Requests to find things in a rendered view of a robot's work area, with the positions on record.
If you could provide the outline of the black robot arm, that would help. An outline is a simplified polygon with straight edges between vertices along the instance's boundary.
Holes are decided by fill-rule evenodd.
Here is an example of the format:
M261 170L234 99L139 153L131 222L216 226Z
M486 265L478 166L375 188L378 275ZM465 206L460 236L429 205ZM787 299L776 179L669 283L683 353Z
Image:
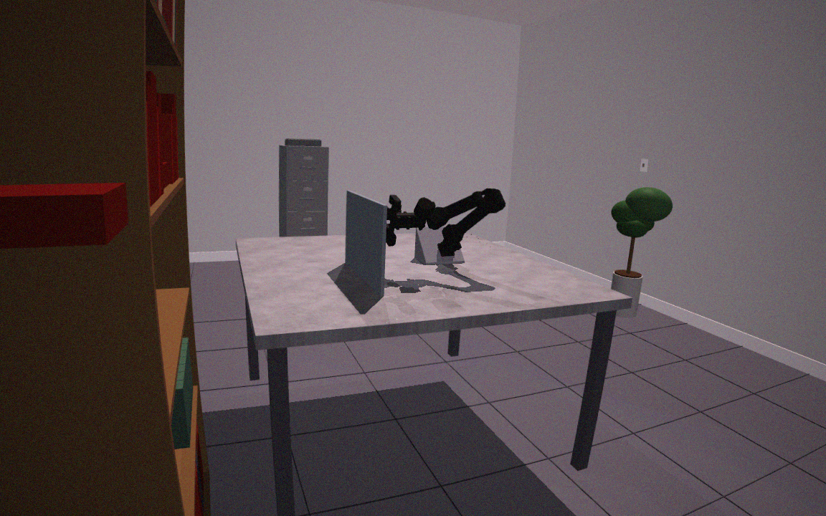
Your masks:
M411 228L419 228L419 231L421 231L427 220L427 226L433 231L437 231L441 226L447 224L449 219L476 208L457 224L448 224L443 228L442 235L445 239L438 244L440 256L455 256L455 251L462 248L463 234L469 231L472 226L478 224L489 213L503 210L505 201L500 190L486 188L484 191L473 192L471 196L463 197L460 201L456 201L445 208L435 207L433 201L430 201L427 197L420 197L414 213L411 213L413 216Z

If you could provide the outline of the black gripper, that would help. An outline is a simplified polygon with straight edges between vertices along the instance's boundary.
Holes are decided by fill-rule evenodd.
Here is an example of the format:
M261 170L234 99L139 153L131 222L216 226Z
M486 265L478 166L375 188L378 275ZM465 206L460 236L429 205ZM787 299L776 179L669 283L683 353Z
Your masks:
M397 213L401 208L401 200L397 195L389 195L388 202L392 204L392 208L387 207L386 220L390 220L390 224L386 225L386 243L388 247L393 247L396 244L397 236L394 235L394 229L399 231L399 228L409 229L413 225L413 216L411 213Z

